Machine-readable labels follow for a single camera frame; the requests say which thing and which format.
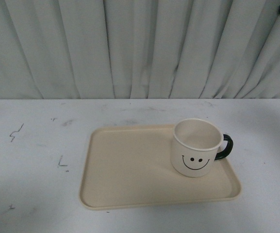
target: smiley face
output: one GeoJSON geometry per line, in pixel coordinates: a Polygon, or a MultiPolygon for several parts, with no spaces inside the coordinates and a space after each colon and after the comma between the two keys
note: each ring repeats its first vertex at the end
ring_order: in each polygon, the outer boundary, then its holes
{"type": "MultiPolygon", "coordinates": [[[[209,159],[208,159],[207,163],[206,163],[204,166],[202,166],[201,168],[191,168],[191,167],[189,167],[188,165],[186,165],[186,163],[185,163],[185,161],[184,161],[184,157],[185,157],[185,156],[182,155],[182,159],[183,159],[184,165],[185,165],[188,169],[191,169],[191,170],[200,170],[200,169],[204,168],[204,167],[208,164],[208,162],[209,162],[209,159]]],[[[190,161],[194,162],[195,159],[192,157],[192,158],[190,158],[190,161]]]]}

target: tray rim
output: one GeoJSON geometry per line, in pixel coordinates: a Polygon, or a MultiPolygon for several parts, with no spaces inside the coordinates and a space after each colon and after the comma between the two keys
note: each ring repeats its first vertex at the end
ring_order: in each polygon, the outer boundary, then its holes
{"type": "Polygon", "coordinates": [[[231,201],[236,198],[238,198],[241,193],[242,193],[242,184],[240,180],[238,179],[236,173],[234,172],[234,169],[232,165],[229,163],[227,158],[224,158],[221,160],[221,163],[227,163],[227,165],[230,167],[230,171],[233,174],[233,178],[236,180],[236,183],[238,184],[238,192],[236,195],[232,197],[225,197],[225,198],[213,198],[213,199],[196,199],[196,200],[180,200],[180,201],[162,201],[162,202],[152,202],[152,203],[141,203],[141,204],[129,204],[129,205],[113,205],[113,206],[101,206],[101,207],[96,207],[96,206],[90,206],[85,203],[85,201],[82,199],[82,187],[83,187],[83,182],[84,182],[84,176],[86,174],[86,166],[89,158],[89,152],[91,150],[91,142],[93,140],[93,137],[95,134],[98,132],[102,131],[127,131],[127,130],[151,130],[151,129],[170,129],[174,128],[175,124],[154,124],[154,125],[124,125],[124,126],[106,126],[106,127],[99,127],[95,129],[89,137],[89,143],[88,143],[88,150],[86,153],[86,158],[85,158],[85,163],[83,167],[83,172],[82,172],[82,178],[81,178],[81,183],[80,183],[80,188],[78,192],[78,197],[80,200],[80,203],[87,209],[89,210],[114,210],[114,209],[127,209],[127,208],[137,208],[137,207],[145,207],[145,206],[169,206],[169,205],[183,205],[183,204],[192,204],[192,203],[203,203],[203,202],[218,202],[218,201],[231,201]]]}

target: black mug handle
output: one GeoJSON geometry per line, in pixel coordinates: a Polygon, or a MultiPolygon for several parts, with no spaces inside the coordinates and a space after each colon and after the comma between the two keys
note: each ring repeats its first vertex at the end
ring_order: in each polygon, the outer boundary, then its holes
{"type": "Polygon", "coordinates": [[[223,134],[223,136],[224,136],[224,141],[227,141],[227,145],[223,151],[216,154],[215,160],[224,159],[227,155],[231,153],[233,147],[233,141],[231,137],[229,137],[229,135],[223,134]]]}

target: curtain fold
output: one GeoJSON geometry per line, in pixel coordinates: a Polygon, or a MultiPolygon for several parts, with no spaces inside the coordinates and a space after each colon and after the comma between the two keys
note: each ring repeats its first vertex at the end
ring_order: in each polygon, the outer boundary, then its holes
{"type": "Polygon", "coordinates": [[[280,0],[0,0],[0,99],[280,98],[280,0]]]}

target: mug rim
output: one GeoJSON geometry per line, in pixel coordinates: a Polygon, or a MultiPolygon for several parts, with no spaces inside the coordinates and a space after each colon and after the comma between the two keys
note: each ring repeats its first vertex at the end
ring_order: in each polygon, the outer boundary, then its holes
{"type": "Polygon", "coordinates": [[[187,118],[187,119],[180,120],[178,123],[175,124],[175,126],[174,126],[174,128],[173,128],[173,136],[174,136],[174,138],[177,140],[177,142],[180,143],[182,146],[184,146],[184,147],[186,147],[186,148],[188,148],[188,149],[196,150],[196,151],[210,151],[210,150],[214,150],[214,149],[218,148],[218,147],[223,143],[223,141],[224,141],[224,136],[223,136],[223,134],[222,134],[222,132],[220,131],[219,128],[217,128],[213,123],[211,123],[211,122],[209,122],[209,121],[207,121],[207,120],[200,119],[200,118],[187,118]],[[221,136],[220,142],[219,142],[216,146],[214,146],[214,147],[205,148],[205,149],[200,149],[200,148],[191,147],[191,146],[189,146],[189,145],[183,143],[183,142],[180,141],[179,138],[177,137],[177,135],[176,135],[176,133],[175,133],[175,129],[176,129],[176,127],[177,127],[180,123],[182,123],[182,122],[184,122],[184,121],[187,121],[187,120],[198,120],[198,121],[203,121],[203,122],[206,122],[206,123],[212,125],[212,126],[219,132],[219,134],[220,134],[220,136],[221,136]]]}

